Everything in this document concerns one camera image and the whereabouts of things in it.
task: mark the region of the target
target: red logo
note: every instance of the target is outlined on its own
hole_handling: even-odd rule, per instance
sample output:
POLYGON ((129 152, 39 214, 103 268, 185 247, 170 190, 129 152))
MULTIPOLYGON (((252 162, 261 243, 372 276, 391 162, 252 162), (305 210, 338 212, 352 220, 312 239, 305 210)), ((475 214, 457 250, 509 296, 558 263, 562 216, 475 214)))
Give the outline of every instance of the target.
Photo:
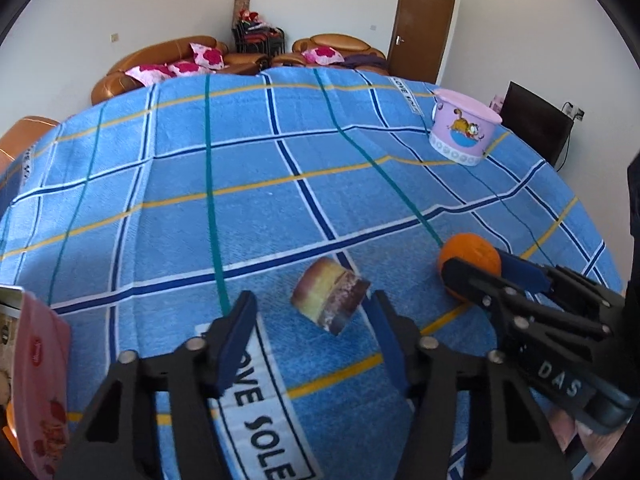
POLYGON ((40 366, 42 362, 42 339, 35 336, 31 338, 31 363, 40 366))

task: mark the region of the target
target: brown sofa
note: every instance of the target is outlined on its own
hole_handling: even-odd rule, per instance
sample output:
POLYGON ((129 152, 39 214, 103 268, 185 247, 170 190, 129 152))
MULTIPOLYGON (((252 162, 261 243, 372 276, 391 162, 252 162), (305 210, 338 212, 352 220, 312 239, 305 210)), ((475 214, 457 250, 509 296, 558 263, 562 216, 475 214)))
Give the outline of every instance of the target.
POLYGON ((46 117, 28 116, 9 128, 0 139, 0 173, 58 124, 46 117))
MULTIPOLYGON (((280 54, 271 60, 271 66, 304 66, 304 67, 318 67, 315 63, 306 62, 302 56, 302 52, 318 46, 330 46, 334 48, 344 57, 352 54, 375 54, 382 59, 386 59, 378 49, 373 48, 370 44, 365 43, 353 36, 347 36, 346 34, 316 34, 311 38, 303 38, 297 40, 291 47, 292 52, 288 54, 280 54)), ((341 66, 329 65, 331 68, 343 68, 341 66)), ((376 72, 382 75, 389 75, 387 70, 383 70, 377 66, 360 65, 358 70, 368 70, 370 72, 376 72)))
POLYGON ((227 68, 218 73, 254 75, 268 65, 266 54, 230 54, 225 43, 210 36, 191 36, 165 43, 158 43, 129 54, 111 67, 91 92, 91 102, 94 105, 111 99, 116 95, 142 88, 142 84, 129 77, 125 72, 141 64, 165 64, 180 60, 193 61, 193 51, 190 43, 199 43, 222 51, 227 68))

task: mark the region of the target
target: pink lid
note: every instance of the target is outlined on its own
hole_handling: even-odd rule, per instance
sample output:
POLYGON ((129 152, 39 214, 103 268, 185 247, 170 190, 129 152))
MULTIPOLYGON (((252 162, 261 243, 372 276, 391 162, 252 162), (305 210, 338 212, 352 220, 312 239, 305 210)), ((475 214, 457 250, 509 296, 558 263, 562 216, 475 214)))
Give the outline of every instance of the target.
POLYGON ((468 95, 444 88, 439 88, 434 93, 439 100, 454 105, 455 107, 462 108, 465 112, 473 114, 479 119, 483 119, 494 124, 502 124, 502 117, 500 117, 500 115, 491 110, 488 106, 482 104, 480 101, 476 101, 468 95))

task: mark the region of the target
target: pillow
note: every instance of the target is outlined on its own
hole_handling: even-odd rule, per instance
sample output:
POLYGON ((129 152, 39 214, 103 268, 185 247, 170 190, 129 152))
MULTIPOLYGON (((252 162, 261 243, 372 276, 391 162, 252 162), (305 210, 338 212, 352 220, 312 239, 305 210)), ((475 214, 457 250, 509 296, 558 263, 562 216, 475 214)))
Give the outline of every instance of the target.
POLYGON ((167 79, 171 79, 174 75, 165 65, 140 65, 135 66, 125 72, 126 75, 132 77, 136 81, 140 81, 144 86, 153 86, 167 79))
POLYGON ((344 58, 342 54, 330 46, 318 46, 302 53, 307 63, 318 63, 318 65, 331 65, 333 63, 342 63, 344 58))
POLYGON ((218 49, 200 45, 199 43, 190 43, 190 45, 193 49, 196 64, 211 70, 220 70, 225 67, 222 52, 218 49))
POLYGON ((171 65, 169 65, 168 69, 176 77, 188 77, 191 75, 216 73, 215 70, 204 68, 203 66, 197 65, 189 61, 176 61, 175 63, 172 63, 171 65))

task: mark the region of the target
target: wooden door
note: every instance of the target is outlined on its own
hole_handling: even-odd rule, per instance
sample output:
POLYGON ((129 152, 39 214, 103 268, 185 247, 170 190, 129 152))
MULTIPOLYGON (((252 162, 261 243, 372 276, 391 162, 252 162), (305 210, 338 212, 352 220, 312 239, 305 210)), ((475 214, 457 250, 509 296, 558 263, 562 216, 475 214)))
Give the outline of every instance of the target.
POLYGON ((435 83, 456 0, 398 0, 389 46, 391 75, 435 83))

